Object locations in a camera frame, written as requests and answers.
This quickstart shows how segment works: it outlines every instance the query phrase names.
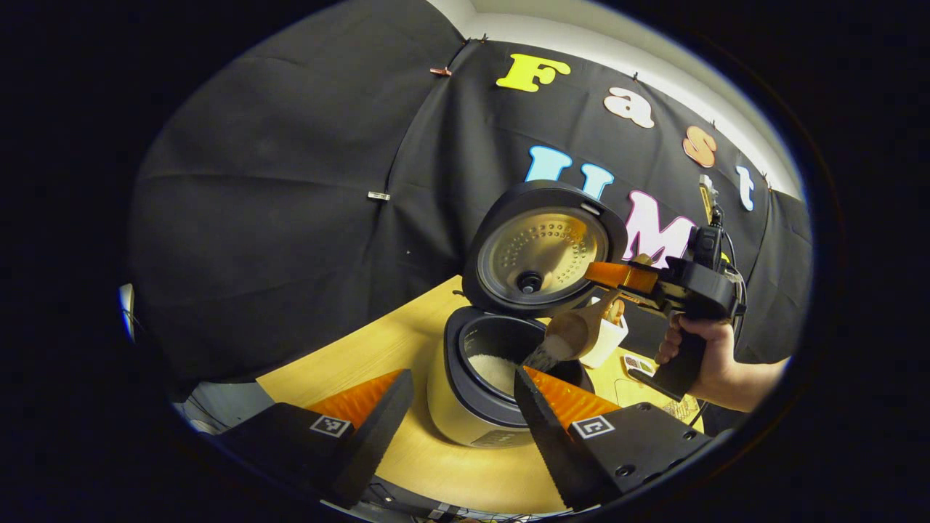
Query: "white wall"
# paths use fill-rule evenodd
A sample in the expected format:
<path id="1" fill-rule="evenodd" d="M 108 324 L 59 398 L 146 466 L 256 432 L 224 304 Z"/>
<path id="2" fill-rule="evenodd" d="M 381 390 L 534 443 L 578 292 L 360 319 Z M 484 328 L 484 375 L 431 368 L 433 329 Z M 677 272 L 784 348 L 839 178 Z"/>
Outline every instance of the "white wall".
<path id="1" fill-rule="evenodd" d="M 715 122 L 772 188 L 804 200 L 804 183 L 755 106 L 705 62 L 639 22 L 587 0 L 428 0 L 466 37 L 555 49 L 638 78 Z"/>

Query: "table surface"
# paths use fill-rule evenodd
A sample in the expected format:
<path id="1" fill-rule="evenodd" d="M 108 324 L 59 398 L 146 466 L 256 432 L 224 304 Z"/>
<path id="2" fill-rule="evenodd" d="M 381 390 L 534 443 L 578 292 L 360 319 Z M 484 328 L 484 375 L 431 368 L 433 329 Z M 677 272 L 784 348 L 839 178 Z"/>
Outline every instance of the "table surface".
<path id="1" fill-rule="evenodd" d="M 508 514 L 565 510 L 536 445 L 473 449 L 451 442 L 433 425 L 426 402 L 430 364 L 441 354 L 446 320 L 459 307 L 470 305 L 453 290 L 461 290 L 460 276 L 259 377 L 258 383 L 274 401 L 306 407 L 391 370 L 411 369 L 413 404 L 384 454 L 376 472 L 379 477 L 422 496 L 474 510 Z M 618 348 L 600 368 L 587 369 L 598 396 L 621 407 L 649 401 L 679 419 L 694 416 L 697 402 L 693 397 L 675 404 L 627 376 L 620 362 L 625 353 Z M 703 431 L 702 420 L 695 428 Z"/>

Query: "black handle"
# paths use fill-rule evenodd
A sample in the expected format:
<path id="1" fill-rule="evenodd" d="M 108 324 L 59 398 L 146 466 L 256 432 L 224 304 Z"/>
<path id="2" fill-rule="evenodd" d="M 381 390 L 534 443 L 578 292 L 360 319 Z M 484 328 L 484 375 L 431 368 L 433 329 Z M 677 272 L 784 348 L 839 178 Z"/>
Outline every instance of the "black handle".
<path id="1" fill-rule="evenodd" d="M 656 374 L 650 377 L 639 369 L 629 369 L 633 378 L 649 385 L 665 396 L 681 401 L 691 390 L 691 385 L 698 380 L 700 364 L 704 359 L 707 341 L 681 329 L 682 342 L 678 346 L 678 355 L 668 363 L 658 366 Z"/>

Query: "hand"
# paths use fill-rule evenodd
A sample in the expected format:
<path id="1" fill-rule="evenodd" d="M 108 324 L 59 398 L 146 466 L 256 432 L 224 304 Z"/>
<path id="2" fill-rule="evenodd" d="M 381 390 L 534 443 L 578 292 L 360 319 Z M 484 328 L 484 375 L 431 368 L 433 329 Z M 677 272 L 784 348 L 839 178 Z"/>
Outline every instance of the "hand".
<path id="1" fill-rule="evenodd" d="M 684 329 L 707 342 L 700 373 L 688 394 L 712 401 L 724 391 L 729 391 L 737 381 L 741 367 L 733 358 L 733 327 L 725 320 L 692 320 L 680 314 L 671 317 L 670 325 L 665 332 L 665 340 L 658 347 L 656 363 L 668 363 L 678 355 L 681 329 Z"/>

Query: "rice cooker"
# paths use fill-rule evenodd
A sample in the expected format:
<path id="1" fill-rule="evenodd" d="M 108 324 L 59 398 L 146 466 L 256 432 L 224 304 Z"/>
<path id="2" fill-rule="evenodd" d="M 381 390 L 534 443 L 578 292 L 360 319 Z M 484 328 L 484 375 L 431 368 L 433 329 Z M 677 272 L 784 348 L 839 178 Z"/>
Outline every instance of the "rice cooker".
<path id="1" fill-rule="evenodd" d="M 536 318 L 586 305 L 596 290 L 584 278 L 588 264 L 620 262 L 626 247 L 623 220 L 571 185 L 528 181 L 498 199 L 462 272 L 472 306 L 446 321 L 427 378 L 430 415 L 443 435 L 476 448 L 533 442 L 512 384 L 545 335 Z M 577 360 L 547 373 L 594 392 Z"/>

